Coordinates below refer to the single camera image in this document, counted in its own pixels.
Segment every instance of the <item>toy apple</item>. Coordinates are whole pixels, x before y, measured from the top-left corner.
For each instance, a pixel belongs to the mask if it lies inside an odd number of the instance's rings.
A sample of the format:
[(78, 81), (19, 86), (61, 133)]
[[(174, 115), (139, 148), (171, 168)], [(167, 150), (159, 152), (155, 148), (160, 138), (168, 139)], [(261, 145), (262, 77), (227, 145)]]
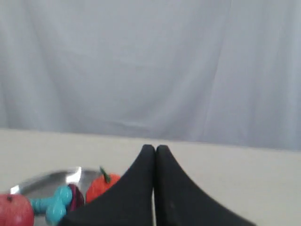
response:
[(31, 203), (21, 194), (0, 194), (1, 226), (33, 226)]

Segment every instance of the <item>table surface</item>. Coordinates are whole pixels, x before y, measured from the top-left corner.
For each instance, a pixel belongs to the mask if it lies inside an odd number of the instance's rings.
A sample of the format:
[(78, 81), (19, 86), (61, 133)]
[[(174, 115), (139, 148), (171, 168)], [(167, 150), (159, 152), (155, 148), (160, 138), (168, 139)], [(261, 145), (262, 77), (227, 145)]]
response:
[(0, 130), (0, 190), (81, 166), (124, 173), (143, 144), (169, 145), (210, 196), (263, 226), (301, 225), (301, 152), (95, 135)]

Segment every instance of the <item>silver tray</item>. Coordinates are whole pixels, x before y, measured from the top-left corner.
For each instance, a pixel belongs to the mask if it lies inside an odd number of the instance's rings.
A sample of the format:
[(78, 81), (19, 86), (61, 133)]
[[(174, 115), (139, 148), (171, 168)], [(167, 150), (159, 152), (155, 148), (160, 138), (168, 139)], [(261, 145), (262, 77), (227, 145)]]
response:
[[(91, 182), (100, 175), (96, 170), (74, 167), (31, 178), (12, 187), (9, 192), (23, 194), (28, 198), (43, 198), (52, 196), (58, 186), (76, 184), (85, 196)], [(35, 217), (34, 226), (47, 226), (45, 217)]]

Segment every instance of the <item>blue dog toy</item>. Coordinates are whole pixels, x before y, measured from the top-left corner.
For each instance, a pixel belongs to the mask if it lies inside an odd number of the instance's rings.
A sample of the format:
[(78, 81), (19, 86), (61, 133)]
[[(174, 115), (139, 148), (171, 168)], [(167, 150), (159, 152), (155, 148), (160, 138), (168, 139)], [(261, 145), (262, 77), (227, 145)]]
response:
[(60, 186), (52, 197), (30, 199), (35, 215), (45, 214), (49, 225), (56, 225), (67, 213), (72, 201), (72, 190), (68, 186)]

